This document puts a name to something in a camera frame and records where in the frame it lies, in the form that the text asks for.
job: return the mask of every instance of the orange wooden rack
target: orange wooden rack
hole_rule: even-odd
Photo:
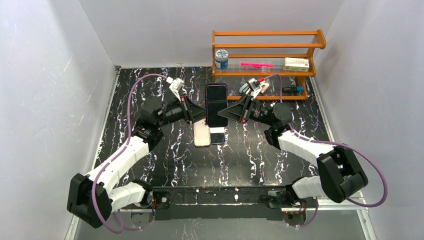
[[[311,43],[216,43],[215,38],[221,36],[312,36]],[[297,77],[300,86],[303,86],[303,93],[299,96],[284,95],[283,100],[307,100],[308,92],[306,88],[306,77],[314,77],[317,73],[314,64],[315,49],[324,49],[326,47],[326,38],[321,29],[316,31],[212,31],[212,82],[215,83],[216,77],[266,77],[269,72],[228,72],[216,71],[215,67],[215,49],[307,49],[306,53],[288,53],[288,54],[229,54],[229,59],[241,58],[305,58],[309,60],[308,72],[278,72],[281,76]],[[228,100],[237,101],[240,96],[228,96]],[[277,101],[280,96],[258,96],[258,100]]]

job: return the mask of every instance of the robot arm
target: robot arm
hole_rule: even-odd
[[[167,79],[167,82],[176,98],[163,106],[159,97],[148,97],[131,133],[129,145],[121,146],[86,175],[77,173],[72,178],[66,208],[93,228],[100,227],[102,222],[94,209],[91,189],[96,176],[106,164],[109,165],[101,173],[94,194],[99,211],[107,220],[112,212],[130,204],[149,204],[148,195],[152,192],[149,183],[136,180],[125,186],[114,186],[163,138],[161,127],[179,120],[192,124],[207,116],[205,108],[194,104],[187,96],[179,95],[181,79]],[[238,102],[220,111],[218,115],[242,124],[251,119],[269,125],[270,128],[264,133],[270,145],[309,161],[319,171],[319,176],[302,177],[286,185],[285,192],[279,196],[282,197],[282,202],[294,204],[309,197],[328,197],[341,203],[368,184],[368,179],[351,150],[299,139],[288,128],[292,121],[290,107],[285,103],[264,107],[255,99],[262,85],[250,80],[249,87],[251,89]]]
[[[97,180],[95,196],[97,206],[105,220],[112,212],[135,203],[147,205],[152,188],[149,183],[136,180],[125,186],[114,188],[119,179],[141,158],[146,156],[163,138],[161,127],[185,120],[192,124],[206,117],[206,109],[194,104],[187,96],[180,96],[182,87],[179,78],[167,79],[175,99],[163,106],[159,97],[151,96],[144,107],[131,133],[129,145],[122,145],[102,164],[86,175],[77,173],[70,182],[67,210],[89,223],[93,228],[102,225],[93,205],[91,188],[96,176],[108,164]]]
[[[328,197],[341,203],[368,184],[368,178],[352,150],[300,139],[288,127],[292,121],[290,107],[286,103],[262,106],[255,99],[257,87],[250,87],[250,91],[247,90],[238,102],[221,110],[218,115],[242,124],[252,119],[270,125],[264,132],[270,145],[291,152],[318,168],[319,176],[298,178],[287,185],[283,202],[294,204],[299,199]]]

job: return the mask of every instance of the white box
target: white box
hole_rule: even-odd
[[[304,58],[284,58],[284,70],[295,72],[309,72],[309,60]]]

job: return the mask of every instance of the pink toothbrush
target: pink toothbrush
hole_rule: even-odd
[[[265,63],[254,63],[254,62],[241,62],[240,63],[242,66],[252,66],[255,68],[262,68],[262,67],[271,67],[273,68],[274,65],[273,64],[265,64]]]

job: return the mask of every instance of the jar lid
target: jar lid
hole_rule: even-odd
[[[215,60],[217,61],[225,61],[228,59],[228,52],[224,49],[219,49],[215,52]]]

